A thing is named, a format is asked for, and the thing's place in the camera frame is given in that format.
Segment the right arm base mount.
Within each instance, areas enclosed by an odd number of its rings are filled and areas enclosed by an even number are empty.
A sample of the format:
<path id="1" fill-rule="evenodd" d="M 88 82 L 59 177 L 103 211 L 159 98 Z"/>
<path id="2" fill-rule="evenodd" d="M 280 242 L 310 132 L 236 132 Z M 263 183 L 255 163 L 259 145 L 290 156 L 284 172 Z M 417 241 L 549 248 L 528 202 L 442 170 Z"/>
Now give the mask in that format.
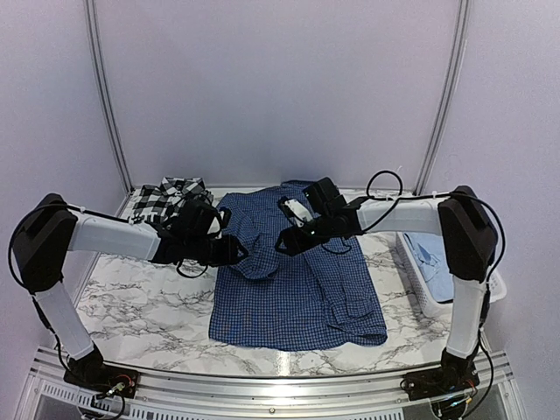
<path id="1" fill-rule="evenodd" d="M 465 358 L 453 355 L 445 348 L 439 367 L 408 372 L 400 383 L 401 389 L 411 401 L 416 401 L 478 387 L 480 378 L 474 358 L 479 348 L 480 346 L 476 345 Z"/>

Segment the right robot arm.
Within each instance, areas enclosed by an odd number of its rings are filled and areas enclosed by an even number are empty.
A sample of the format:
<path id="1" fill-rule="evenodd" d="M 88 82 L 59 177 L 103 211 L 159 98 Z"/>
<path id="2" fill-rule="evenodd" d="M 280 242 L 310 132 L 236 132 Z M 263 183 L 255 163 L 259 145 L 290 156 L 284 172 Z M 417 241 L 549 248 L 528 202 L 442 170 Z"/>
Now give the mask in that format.
<path id="1" fill-rule="evenodd" d="M 479 332 L 490 303 L 487 282 L 503 254 L 496 250 L 505 237 L 495 211 L 473 189 L 460 185 L 450 192 L 424 196 L 346 201 L 325 178 L 304 189 L 307 200 L 282 197 L 277 205 L 290 222 L 275 248 L 296 256 L 333 238 L 379 232 L 438 235 L 453 281 L 451 330 L 433 383 L 453 391 L 472 369 Z"/>

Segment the blue checked long sleeve shirt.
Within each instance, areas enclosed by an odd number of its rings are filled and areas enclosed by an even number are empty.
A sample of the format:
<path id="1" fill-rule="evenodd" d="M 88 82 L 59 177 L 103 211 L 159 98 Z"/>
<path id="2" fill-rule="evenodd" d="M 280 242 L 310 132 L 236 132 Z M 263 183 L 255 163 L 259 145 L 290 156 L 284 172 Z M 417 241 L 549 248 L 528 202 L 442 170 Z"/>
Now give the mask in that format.
<path id="1" fill-rule="evenodd" d="M 232 212 L 226 234 L 248 257 L 220 267 L 208 336 L 229 345 L 288 352 L 322 350 L 347 342 L 365 347 L 388 337 L 382 308 L 356 238 L 333 239 L 300 255 L 276 251 L 290 222 L 282 198 L 307 202 L 307 181 L 287 181 L 257 192 L 230 192 L 220 207 Z"/>

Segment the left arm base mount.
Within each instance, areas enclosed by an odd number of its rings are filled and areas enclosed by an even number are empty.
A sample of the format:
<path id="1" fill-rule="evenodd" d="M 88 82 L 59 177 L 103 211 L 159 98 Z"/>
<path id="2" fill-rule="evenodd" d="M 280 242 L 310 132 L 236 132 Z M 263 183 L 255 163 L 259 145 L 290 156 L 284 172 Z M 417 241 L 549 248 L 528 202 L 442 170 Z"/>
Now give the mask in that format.
<path id="1" fill-rule="evenodd" d="M 92 352 L 79 359 L 68 356 L 63 368 L 66 383 L 96 391 L 98 399 L 113 396 L 133 398 L 137 392 L 139 372 L 107 364 L 96 346 Z"/>

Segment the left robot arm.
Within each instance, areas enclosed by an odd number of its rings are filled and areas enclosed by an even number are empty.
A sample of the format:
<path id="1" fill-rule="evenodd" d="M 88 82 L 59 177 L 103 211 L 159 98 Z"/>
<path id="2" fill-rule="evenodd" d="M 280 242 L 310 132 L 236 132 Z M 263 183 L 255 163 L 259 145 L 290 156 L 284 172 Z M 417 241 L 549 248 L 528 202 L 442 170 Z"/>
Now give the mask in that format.
<path id="1" fill-rule="evenodd" d="M 225 234 L 231 213 L 190 200 L 163 221 L 134 223 L 47 194 L 14 227 L 7 247 L 14 280 L 66 351 L 66 370 L 91 389 L 104 389 L 110 370 L 76 310 L 76 301 L 100 256 L 159 265 L 192 261 L 202 267 L 235 265 L 249 252 Z"/>

